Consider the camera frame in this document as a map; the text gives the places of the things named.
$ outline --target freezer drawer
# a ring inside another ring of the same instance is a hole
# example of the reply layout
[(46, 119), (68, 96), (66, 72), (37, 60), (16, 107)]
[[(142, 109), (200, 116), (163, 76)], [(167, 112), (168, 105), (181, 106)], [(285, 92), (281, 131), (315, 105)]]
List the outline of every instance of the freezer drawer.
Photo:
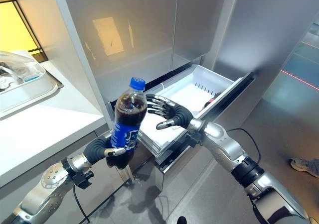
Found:
[[(231, 81), (204, 67), (192, 65), (147, 90), (146, 93), (169, 98), (189, 109), (195, 118), (203, 118), (212, 111), (217, 115), (223, 112), (226, 107), (221, 104), (226, 103), (225, 99), (229, 104), (238, 96), (238, 92), (234, 94), (235, 88), (239, 85), (243, 86), (244, 81), (246, 81), (244, 85), (247, 85), (247, 77), (251, 75)], [(204, 108), (204, 105), (214, 97), (215, 99)], [(156, 124), (162, 121), (164, 121), (163, 117), (147, 113), (139, 132), (139, 141), (156, 157), (158, 164), (163, 163), (176, 149), (180, 149), (188, 139), (187, 130), (182, 127), (156, 130)]]

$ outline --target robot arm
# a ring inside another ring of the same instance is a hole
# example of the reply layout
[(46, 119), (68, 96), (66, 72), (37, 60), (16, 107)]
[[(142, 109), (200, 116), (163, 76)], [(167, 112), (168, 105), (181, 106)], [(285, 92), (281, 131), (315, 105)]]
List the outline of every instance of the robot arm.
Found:
[(91, 185), (94, 176), (88, 171), (97, 161), (125, 153), (124, 148), (107, 148), (111, 134), (91, 142), (82, 154), (64, 158), (50, 166), (40, 182), (25, 196), (2, 224), (42, 224), (59, 208), (65, 194), (76, 185), (82, 189)]
[(157, 129), (179, 125), (200, 142), (216, 161), (244, 187), (261, 224), (309, 224), (308, 215), (288, 190), (269, 172), (264, 171), (226, 130), (213, 122), (193, 118), (183, 106), (157, 95), (147, 95), (150, 113), (168, 119)]

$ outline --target dark soda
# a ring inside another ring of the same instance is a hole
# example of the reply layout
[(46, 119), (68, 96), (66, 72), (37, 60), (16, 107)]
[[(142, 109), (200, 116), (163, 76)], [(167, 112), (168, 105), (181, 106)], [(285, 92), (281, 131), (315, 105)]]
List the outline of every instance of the dark soda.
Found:
[(120, 156), (107, 157), (109, 167), (124, 169), (134, 156), (136, 139), (147, 110), (146, 97), (143, 94), (145, 81), (133, 77), (130, 88), (118, 98), (115, 104), (115, 123), (111, 136), (112, 147), (125, 147)]

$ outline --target blue bottle label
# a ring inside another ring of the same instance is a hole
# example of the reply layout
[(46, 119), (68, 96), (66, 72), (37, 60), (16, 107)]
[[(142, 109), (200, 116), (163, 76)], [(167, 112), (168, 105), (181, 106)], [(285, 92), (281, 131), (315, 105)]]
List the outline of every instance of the blue bottle label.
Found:
[(126, 151), (132, 151), (136, 144), (140, 126), (126, 126), (115, 122), (111, 145), (113, 148), (125, 147)]

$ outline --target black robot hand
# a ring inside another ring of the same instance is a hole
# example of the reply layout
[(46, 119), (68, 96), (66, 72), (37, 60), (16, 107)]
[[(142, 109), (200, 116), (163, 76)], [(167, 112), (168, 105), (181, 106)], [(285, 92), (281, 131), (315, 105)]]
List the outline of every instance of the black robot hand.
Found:
[(156, 129), (164, 129), (174, 125), (187, 128), (193, 119), (191, 112), (165, 97), (147, 94), (148, 113), (154, 113), (166, 118), (167, 120), (157, 124)]

